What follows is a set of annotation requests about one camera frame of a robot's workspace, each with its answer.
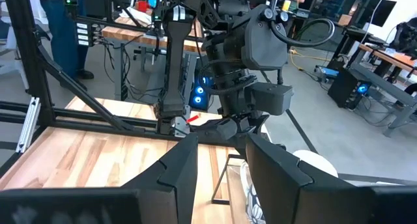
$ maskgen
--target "concrete floor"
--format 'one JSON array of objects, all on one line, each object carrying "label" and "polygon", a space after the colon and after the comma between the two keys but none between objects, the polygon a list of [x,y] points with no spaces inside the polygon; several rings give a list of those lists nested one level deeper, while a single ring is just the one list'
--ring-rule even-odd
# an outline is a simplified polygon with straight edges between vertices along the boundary
[{"label": "concrete floor", "polygon": [[[44,45],[50,51],[47,41],[44,41]],[[133,49],[133,46],[128,48],[131,57]],[[327,52],[315,49],[298,49],[298,51],[304,55],[315,57],[331,56]],[[114,87],[104,72],[103,57],[102,46],[95,46],[89,50],[86,67],[94,72],[96,78],[83,81],[83,83],[94,97],[113,98]],[[294,62],[308,72],[313,72],[316,64],[323,64],[323,61],[303,57],[294,57]],[[147,65],[145,73],[141,73],[138,59],[138,61],[132,61],[129,79],[139,89],[144,89],[151,72],[152,66]],[[401,127],[393,133],[392,138],[387,138],[382,134],[385,127],[370,126],[352,111],[338,108],[326,91],[309,76],[298,71],[291,64],[291,60],[288,65],[285,65],[283,75],[285,84],[294,87],[295,94],[291,102],[291,111],[315,148],[335,166],[339,173],[417,180],[417,171],[414,169],[417,166],[417,129],[415,125]],[[275,72],[268,73],[268,77],[275,81]],[[48,80],[55,105],[64,107],[74,95],[61,88],[52,77],[49,77]],[[29,99],[17,73],[0,76],[0,90],[2,90],[0,91],[1,100],[27,103]],[[215,99],[210,111],[215,112],[219,106],[218,99]],[[373,106],[375,106],[375,111],[383,111],[383,109],[379,109],[377,103],[374,103]],[[367,114],[366,117],[377,122],[384,115]],[[270,117],[266,126],[272,141],[283,143],[289,152],[308,149],[286,114]],[[16,142],[21,127],[17,124],[0,122],[0,141]],[[10,154],[11,151],[0,150],[0,164],[7,160]]]}]

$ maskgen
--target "workbench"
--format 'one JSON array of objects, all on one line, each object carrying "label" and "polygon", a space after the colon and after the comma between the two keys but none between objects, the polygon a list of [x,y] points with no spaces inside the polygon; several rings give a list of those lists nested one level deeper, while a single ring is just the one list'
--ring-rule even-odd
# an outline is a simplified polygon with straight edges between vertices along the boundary
[{"label": "workbench", "polygon": [[411,74],[414,74],[414,61],[412,61],[411,57],[409,57],[408,55],[404,55],[397,52],[395,52],[394,54],[389,54],[383,50],[373,49],[363,44],[360,44],[359,48],[362,51],[372,53],[374,56],[382,60],[381,64],[378,65],[378,67],[374,71],[374,73],[376,73],[380,77],[384,77],[388,73],[392,65],[395,65],[394,71],[390,74],[390,76],[387,79],[389,83],[393,83],[402,70],[407,71],[409,73],[409,77],[411,77]]},{"label": "workbench", "polygon": [[[152,107],[148,105],[98,101],[115,115],[154,120]],[[66,108],[91,111],[77,97]],[[191,113],[192,117],[195,115],[199,116],[192,122],[195,125],[221,117]],[[176,143],[49,127],[0,179],[0,189],[121,186],[152,165]],[[230,167],[216,194],[217,199],[231,197],[231,206],[211,203],[229,154],[238,153],[233,148],[199,145],[193,223],[248,223],[246,198],[236,174],[241,160],[229,161]]]},{"label": "workbench", "polygon": [[[122,18],[119,17],[115,20],[117,23],[123,23],[127,25],[134,25],[133,21],[130,18]],[[195,32],[197,33],[198,37],[203,37],[203,33],[201,30],[200,23],[196,21],[197,29],[194,31],[194,25],[192,27],[192,30],[190,32],[190,36],[195,36]],[[145,57],[146,57],[146,50],[147,48],[155,48],[156,47],[156,39],[151,38],[148,36],[143,36],[144,33],[138,32],[138,31],[131,31],[128,29],[120,29],[115,27],[105,27],[102,30],[102,35],[105,39],[109,40],[113,43],[113,51],[114,51],[114,60],[115,60],[115,69],[114,69],[114,75],[113,80],[115,82],[115,100],[123,100],[122,96],[122,86],[124,83],[122,82],[124,77],[124,64],[123,64],[123,50],[120,49],[125,44],[129,43],[132,45],[135,45],[136,47],[141,47],[141,70],[144,71],[145,67]],[[198,43],[199,49],[201,49],[201,46],[203,45],[201,42]],[[166,49],[167,47],[167,38],[164,37],[164,39],[160,39],[159,41],[159,48],[160,49]],[[197,49],[197,43],[196,41],[191,40],[185,40],[184,41],[184,60],[188,61],[188,72],[189,75],[187,77],[187,83],[185,86],[185,89],[191,90],[192,81],[193,81],[193,75],[195,66],[197,63],[198,58],[198,49]],[[159,62],[158,65],[165,66],[165,57],[161,55],[158,58],[159,60],[163,59],[162,62]],[[148,86],[147,89],[155,89],[158,87],[154,86]]]},{"label": "workbench", "polygon": [[405,124],[409,123],[410,119],[414,122],[416,121],[416,116],[414,116],[414,112],[417,110],[417,96],[412,97],[411,95],[407,94],[400,88],[396,87],[392,84],[392,82],[388,82],[384,79],[384,73],[380,70],[378,72],[371,72],[367,68],[364,68],[360,65],[362,61],[362,57],[365,55],[366,52],[373,52],[374,55],[381,58],[382,60],[388,62],[391,65],[396,65],[400,69],[414,71],[413,67],[410,64],[405,63],[391,55],[379,51],[374,50],[368,46],[363,44],[359,45],[358,50],[355,52],[354,56],[349,61],[347,68],[353,68],[360,72],[362,75],[367,77],[373,85],[380,87],[389,95],[393,96],[396,100],[399,100],[401,103],[404,104],[404,108],[400,109],[398,107],[386,105],[384,102],[381,101],[382,94],[379,91],[374,89],[370,89],[368,94],[373,97],[376,101],[380,102],[385,108],[387,108],[389,113],[393,113],[396,118],[395,120],[388,126],[388,129],[385,130],[384,135],[387,137],[391,136],[391,133],[398,127],[404,126]]}]

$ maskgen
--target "butcher block table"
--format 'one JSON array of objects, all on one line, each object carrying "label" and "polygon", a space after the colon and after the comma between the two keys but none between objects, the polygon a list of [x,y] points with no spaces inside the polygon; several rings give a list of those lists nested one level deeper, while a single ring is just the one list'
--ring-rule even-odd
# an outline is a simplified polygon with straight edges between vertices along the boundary
[{"label": "butcher block table", "polygon": [[[133,21],[130,18],[122,18],[119,17],[115,20],[117,23],[123,23],[127,25],[135,25]],[[196,30],[194,31],[194,24],[192,25],[192,29],[190,32],[190,36],[195,36],[197,33],[197,36],[202,38],[202,32],[201,32],[201,26],[198,21],[195,22],[197,25]],[[124,77],[124,64],[123,64],[123,52],[120,47],[124,46],[125,44],[129,43],[137,48],[141,48],[141,71],[145,71],[145,57],[147,49],[154,49],[156,47],[157,41],[153,37],[144,36],[145,33],[138,32],[138,31],[131,31],[129,29],[120,29],[116,27],[110,27],[107,26],[102,30],[102,35],[106,40],[109,40],[113,43],[113,58],[115,60],[115,70],[113,75],[113,80],[115,81],[115,100],[122,100],[122,81]],[[188,73],[190,75],[194,74],[195,66],[197,63],[197,58],[199,56],[198,51],[201,50],[201,46],[203,45],[202,42],[198,42],[198,48],[197,48],[197,42],[195,40],[185,40],[184,41],[184,60],[188,63]],[[159,48],[160,49],[166,49],[167,47],[167,39],[160,39],[159,40]],[[165,56],[160,55],[157,59],[165,59]]]},{"label": "butcher block table", "polygon": [[[148,105],[97,100],[115,115],[154,119],[153,110]],[[77,97],[66,108],[92,111]],[[199,115],[194,121],[196,125],[220,118],[219,115],[199,112],[192,112],[191,117],[195,115]],[[0,179],[0,189],[118,187],[156,162],[176,143],[49,127]],[[233,148],[199,145],[192,223],[222,224],[246,220],[246,198],[242,186],[239,186],[239,176],[224,176],[216,194],[217,199],[229,199],[229,190],[233,190],[233,207],[211,204],[228,154],[238,153]],[[240,166],[242,161],[234,163],[229,162]],[[231,177],[232,188],[227,183]]]}]

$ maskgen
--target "wooden plank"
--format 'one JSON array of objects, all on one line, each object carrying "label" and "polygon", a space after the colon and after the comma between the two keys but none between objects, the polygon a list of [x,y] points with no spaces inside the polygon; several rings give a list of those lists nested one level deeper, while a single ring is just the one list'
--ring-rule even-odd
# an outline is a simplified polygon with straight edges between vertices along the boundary
[{"label": "wooden plank", "polygon": [[[154,119],[152,107],[147,105],[115,100],[98,101],[116,115]],[[67,108],[91,111],[78,98],[74,98]],[[193,124],[221,117],[194,112],[192,115],[199,116]],[[121,186],[152,165],[176,143],[47,128],[0,179],[0,189]],[[210,202],[218,181],[218,176],[212,175],[223,169],[229,153],[237,154],[232,148],[199,145],[193,223],[232,222],[230,207]],[[217,164],[212,164],[211,156]],[[221,186],[223,199],[229,198],[226,182],[224,179]]]},{"label": "wooden plank", "polygon": [[408,59],[407,55],[402,55],[402,54],[398,54],[396,53],[394,55],[394,58],[391,57],[390,55],[387,55],[384,51],[374,51],[372,48],[365,46],[363,44],[360,44],[359,47],[364,50],[364,51],[368,51],[368,52],[372,52],[374,55],[376,55],[377,57],[381,58],[384,61],[387,61],[403,70],[406,70],[408,72],[410,72],[412,70],[412,65],[414,62],[412,62],[410,59]]},{"label": "wooden plank", "polygon": [[[130,18],[119,17],[115,20],[115,22],[123,23],[123,24],[127,24],[127,25],[134,25],[133,21]],[[199,29],[201,27],[200,23],[197,21],[196,25],[197,25],[197,35],[198,35],[198,37],[202,37],[201,30]],[[114,27],[108,27],[107,26],[102,30],[102,34],[106,38],[115,38],[115,39],[118,39],[118,40],[125,40],[125,41],[133,40],[134,42],[139,42],[139,43],[148,44],[148,45],[151,45],[151,46],[156,46],[156,39],[146,38],[146,37],[143,37],[143,36],[138,38],[139,36],[143,35],[144,33],[138,32],[138,31],[131,31],[129,29],[119,29],[119,28],[114,28]],[[189,35],[190,36],[195,36],[194,25],[193,25],[192,30],[191,30]],[[199,44],[199,48],[201,49],[201,46],[203,45],[203,43],[199,42],[198,44]],[[160,40],[160,47],[166,48],[167,47],[167,40]],[[197,45],[196,45],[195,41],[185,40],[184,41],[184,51],[198,52]]]},{"label": "wooden plank", "polygon": [[233,223],[249,224],[250,222],[246,215],[246,196],[240,181],[240,167],[236,165],[227,166],[226,176]]}]

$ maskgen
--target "black stand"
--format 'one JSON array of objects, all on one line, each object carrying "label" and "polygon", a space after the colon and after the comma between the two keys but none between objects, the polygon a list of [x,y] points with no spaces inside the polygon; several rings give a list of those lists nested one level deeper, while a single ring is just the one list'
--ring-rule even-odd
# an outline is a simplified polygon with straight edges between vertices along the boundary
[{"label": "black stand", "polygon": [[223,171],[222,171],[222,173],[221,173],[221,175],[220,175],[220,177],[219,177],[219,181],[217,182],[216,188],[214,188],[214,191],[213,191],[213,196],[211,197],[211,203],[212,203],[212,204],[226,204],[226,205],[230,205],[230,201],[227,201],[227,200],[221,200],[221,199],[216,199],[216,198],[215,198],[215,196],[216,196],[216,194],[217,194],[217,191],[219,190],[220,184],[222,183],[224,173],[226,172],[227,166],[229,165],[229,160],[230,160],[230,158],[234,158],[234,159],[242,159],[242,160],[244,160],[244,159],[245,159],[245,158],[244,158],[243,156],[241,156],[241,155],[229,154],[229,155],[227,156],[226,163],[225,163],[225,165],[224,165],[224,167],[223,167]]}]

